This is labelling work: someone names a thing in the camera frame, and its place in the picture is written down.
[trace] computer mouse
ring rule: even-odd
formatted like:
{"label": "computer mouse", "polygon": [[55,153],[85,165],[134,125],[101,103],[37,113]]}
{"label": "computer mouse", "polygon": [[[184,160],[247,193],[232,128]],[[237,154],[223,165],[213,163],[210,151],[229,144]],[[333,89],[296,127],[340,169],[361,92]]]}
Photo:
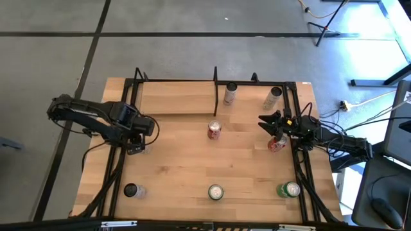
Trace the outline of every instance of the computer mouse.
{"label": "computer mouse", "polygon": [[389,227],[400,229],[403,226],[403,218],[385,200],[381,198],[372,199],[371,207]]}

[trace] black can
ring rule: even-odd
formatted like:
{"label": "black can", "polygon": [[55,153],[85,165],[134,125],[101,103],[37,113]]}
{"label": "black can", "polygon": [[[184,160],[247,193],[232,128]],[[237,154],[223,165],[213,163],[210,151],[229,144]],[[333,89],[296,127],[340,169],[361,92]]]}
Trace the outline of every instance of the black can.
{"label": "black can", "polygon": [[142,185],[136,185],[133,183],[129,183],[124,187],[124,195],[126,197],[134,197],[134,198],[144,198],[146,196],[147,190]]}

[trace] white can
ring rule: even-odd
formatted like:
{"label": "white can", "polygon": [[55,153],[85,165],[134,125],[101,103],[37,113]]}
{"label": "white can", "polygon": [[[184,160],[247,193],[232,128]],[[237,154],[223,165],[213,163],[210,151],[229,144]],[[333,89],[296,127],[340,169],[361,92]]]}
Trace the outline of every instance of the white can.
{"label": "white can", "polygon": [[281,97],[282,93],[283,92],[279,87],[271,88],[263,103],[263,109],[271,110],[274,107],[275,103],[277,103],[278,99]]}
{"label": "white can", "polygon": [[142,199],[146,196],[147,190],[142,185],[136,185],[133,183],[129,183],[124,187],[124,195],[126,197],[133,197]]}
{"label": "white can", "polygon": [[234,102],[234,100],[236,99],[236,93],[237,85],[233,82],[227,83],[224,94],[224,104],[227,106],[231,105],[231,103]]}

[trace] silver can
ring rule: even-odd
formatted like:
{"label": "silver can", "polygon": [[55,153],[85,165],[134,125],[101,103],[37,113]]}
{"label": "silver can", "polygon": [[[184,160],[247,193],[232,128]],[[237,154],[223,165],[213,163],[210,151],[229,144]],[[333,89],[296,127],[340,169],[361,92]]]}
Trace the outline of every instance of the silver can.
{"label": "silver can", "polygon": [[295,198],[300,195],[300,187],[294,182],[287,182],[277,186],[277,194],[282,198]]}
{"label": "silver can", "polygon": [[231,105],[236,99],[237,85],[233,82],[227,83],[224,94],[224,105]]}
{"label": "silver can", "polygon": [[147,190],[142,185],[129,183],[124,187],[124,195],[129,198],[142,199],[146,196]]}
{"label": "silver can", "polygon": [[207,135],[212,140],[217,140],[220,137],[221,124],[218,121],[211,121],[208,124]]}
{"label": "silver can", "polygon": [[275,103],[277,103],[282,93],[283,92],[279,87],[271,88],[270,92],[268,93],[263,103],[263,109],[271,110],[274,107]]}

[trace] tripod stand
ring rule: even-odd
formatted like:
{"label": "tripod stand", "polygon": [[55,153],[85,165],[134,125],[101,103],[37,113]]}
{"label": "tripod stand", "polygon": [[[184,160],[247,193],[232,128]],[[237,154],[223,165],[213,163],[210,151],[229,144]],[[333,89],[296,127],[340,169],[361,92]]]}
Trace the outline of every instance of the tripod stand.
{"label": "tripod stand", "polygon": [[337,8],[337,10],[334,12],[333,16],[331,17],[331,19],[328,21],[327,26],[321,26],[321,25],[315,24],[314,22],[308,22],[308,24],[311,24],[311,25],[313,25],[313,26],[316,26],[316,27],[322,29],[320,38],[319,38],[319,40],[317,41],[317,43],[315,44],[315,46],[319,46],[319,45],[320,45],[320,42],[321,42],[322,38],[324,38],[324,35],[325,35],[326,32],[328,31],[328,26],[331,24],[331,22],[333,21],[335,15],[338,13],[338,11],[341,9],[341,7],[345,4],[346,1],[347,1],[347,0],[342,0],[340,6]]}

